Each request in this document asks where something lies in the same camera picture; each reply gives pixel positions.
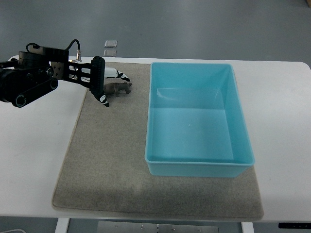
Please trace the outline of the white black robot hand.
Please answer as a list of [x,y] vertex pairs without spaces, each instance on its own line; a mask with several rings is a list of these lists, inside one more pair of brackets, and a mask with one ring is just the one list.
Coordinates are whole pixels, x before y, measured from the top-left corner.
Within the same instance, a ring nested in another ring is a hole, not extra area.
[[91,88],[90,91],[93,94],[93,96],[98,100],[101,104],[103,104],[106,107],[109,107],[109,102],[107,100],[107,95],[104,92],[104,79],[112,79],[117,78],[121,79],[124,82],[130,83],[130,79],[122,72],[119,72],[115,68],[107,67],[104,69],[104,73],[100,73],[97,77],[92,78],[91,81]]

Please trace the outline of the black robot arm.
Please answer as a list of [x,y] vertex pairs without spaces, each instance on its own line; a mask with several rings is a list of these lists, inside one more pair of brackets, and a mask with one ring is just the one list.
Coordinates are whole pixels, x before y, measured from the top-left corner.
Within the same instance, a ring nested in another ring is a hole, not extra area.
[[0,64],[0,100],[21,108],[54,91],[59,80],[89,89],[104,106],[105,60],[95,56],[90,63],[69,61],[69,49],[42,47],[29,43],[17,59]]

